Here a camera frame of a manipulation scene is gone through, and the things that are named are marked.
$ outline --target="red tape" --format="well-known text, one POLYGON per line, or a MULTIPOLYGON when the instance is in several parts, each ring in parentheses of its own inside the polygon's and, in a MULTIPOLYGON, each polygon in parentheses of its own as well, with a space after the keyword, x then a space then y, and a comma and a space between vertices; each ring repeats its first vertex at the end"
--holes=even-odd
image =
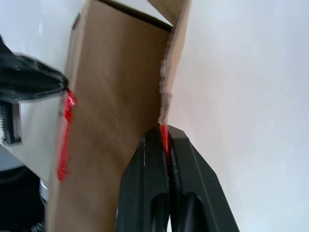
POLYGON ((169 167, 169 127, 167 125, 160 125, 163 148, 165 151, 166 163, 169 167))
POLYGON ((72 120, 72 109, 73 106, 76 104, 76 98, 72 91, 69 89, 67 90, 67 98, 64 104, 64 118, 67 120, 65 129, 64 129, 64 136, 63 136, 63 143, 61 148, 60 159, 58 163, 58 179, 60 181, 64 180, 65 175, 69 174, 69 170, 67 168, 67 163, 69 160, 68 156, 68 139, 69 139, 69 132, 70 132, 70 123, 72 120))

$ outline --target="metal part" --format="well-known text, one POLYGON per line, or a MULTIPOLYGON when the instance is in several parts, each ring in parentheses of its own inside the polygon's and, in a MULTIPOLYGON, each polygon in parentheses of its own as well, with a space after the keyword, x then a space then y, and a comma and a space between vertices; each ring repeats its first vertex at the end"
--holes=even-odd
POLYGON ((40 179, 40 196, 41 196, 42 203, 46 207, 46 203, 48 202, 48 198, 49 198, 49 188, 48 188, 47 183, 43 181, 42 179, 40 179))
POLYGON ((0 102, 0 119, 3 131, 2 142, 6 145, 21 141, 19 104, 0 102))

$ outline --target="cardboard flap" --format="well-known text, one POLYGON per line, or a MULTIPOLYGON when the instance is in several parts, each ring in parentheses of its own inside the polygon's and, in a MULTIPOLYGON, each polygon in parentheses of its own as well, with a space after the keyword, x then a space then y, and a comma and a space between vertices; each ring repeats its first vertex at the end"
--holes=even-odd
POLYGON ((148 0, 173 26, 161 67, 161 112, 159 123, 167 124, 171 87, 182 54, 191 0, 148 0))

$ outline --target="white wall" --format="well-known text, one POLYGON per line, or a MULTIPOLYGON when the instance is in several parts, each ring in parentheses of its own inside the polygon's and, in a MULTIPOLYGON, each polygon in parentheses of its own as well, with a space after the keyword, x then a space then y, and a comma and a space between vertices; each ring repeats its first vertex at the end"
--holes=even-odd
POLYGON ((169 123, 242 232, 309 231, 309 1, 194 0, 169 123))

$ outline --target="white surface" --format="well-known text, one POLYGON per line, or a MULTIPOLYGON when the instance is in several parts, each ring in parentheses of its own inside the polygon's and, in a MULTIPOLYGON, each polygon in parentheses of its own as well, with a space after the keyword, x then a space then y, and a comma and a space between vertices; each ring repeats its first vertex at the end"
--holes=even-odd
POLYGON ((309 231, 308 9, 193 2, 169 122, 217 173, 242 232, 309 231))

